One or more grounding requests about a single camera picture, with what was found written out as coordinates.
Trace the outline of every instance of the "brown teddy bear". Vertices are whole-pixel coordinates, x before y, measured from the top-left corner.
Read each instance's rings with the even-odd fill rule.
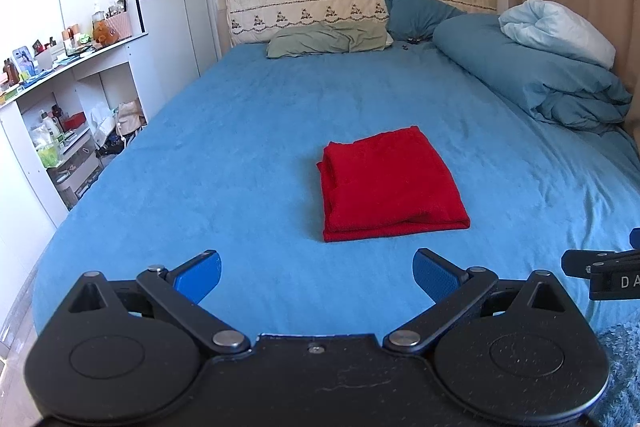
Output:
[[[109,28],[104,21],[96,23],[94,28],[94,41],[103,46],[111,46],[120,39],[118,32]]]

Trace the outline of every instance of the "red towel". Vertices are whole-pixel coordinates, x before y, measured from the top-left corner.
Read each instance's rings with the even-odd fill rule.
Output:
[[[331,142],[318,169],[327,242],[470,226],[449,169],[416,126]]]

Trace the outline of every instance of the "embroidered trim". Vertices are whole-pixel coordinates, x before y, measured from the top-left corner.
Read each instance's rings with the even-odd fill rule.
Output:
[[[290,22],[290,23],[287,23],[287,24],[274,24],[273,26],[265,26],[264,28],[260,28],[260,29],[251,28],[251,29],[247,30],[247,29],[242,28],[239,32],[238,31],[232,31],[232,33],[233,33],[233,35],[240,35],[240,34],[245,33],[245,32],[262,33],[265,30],[271,30],[273,28],[281,29],[281,28],[288,28],[289,26],[309,26],[309,25],[311,25],[313,23],[316,23],[316,22],[329,22],[329,23],[332,23],[332,22],[336,22],[336,21],[347,21],[347,20],[361,21],[362,19],[377,19],[380,22],[382,22],[382,21],[386,21],[387,19],[389,19],[389,17],[387,15],[385,15],[382,18],[378,17],[377,15],[363,15],[363,16],[358,17],[358,18],[354,18],[354,17],[331,17],[331,19],[332,20],[330,20],[330,21],[325,18],[325,19],[320,19],[320,20],[317,20],[317,21],[316,20],[311,20],[309,22],[302,22],[302,20],[301,20],[300,22]]]
[[[285,6],[287,4],[299,4],[301,2],[315,2],[315,1],[329,1],[329,0],[299,0],[299,1],[285,1],[285,2],[275,2],[273,4],[263,4],[262,6],[254,6],[252,8],[243,8],[241,10],[231,10],[229,13],[230,14],[234,14],[234,13],[244,13],[244,12],[249,12],[251,10],[260,10],[263,8],[271,8],[273,6]],[[468,3],[468,2],[464,2],[464,1],[457,1],[457,0],[439,0],[439,1],[443,1],[443,2],[453,2],[456,4],[462,4],[464,6],[471,6],[473,8],[479,8],[481,10],[490,10],[492,12],[495,12],[495,8],[492,8],[490,6],[481,6],[479,4],[472,4],[472,3]]]

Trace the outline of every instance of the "wooden floor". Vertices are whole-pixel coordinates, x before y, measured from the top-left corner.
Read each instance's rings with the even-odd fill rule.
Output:
[[[35,341],[36,330],[29,309],[0,375],[0,427],[31,427],[41,418],[23,376],[24,361]]]

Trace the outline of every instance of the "fluffy rug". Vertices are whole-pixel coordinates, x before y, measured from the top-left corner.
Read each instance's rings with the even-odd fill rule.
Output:
[[[602,427],[631,427],[640,422],[640,324],[615,326],[600,342],[609,355],[611,379],[593,417]]]

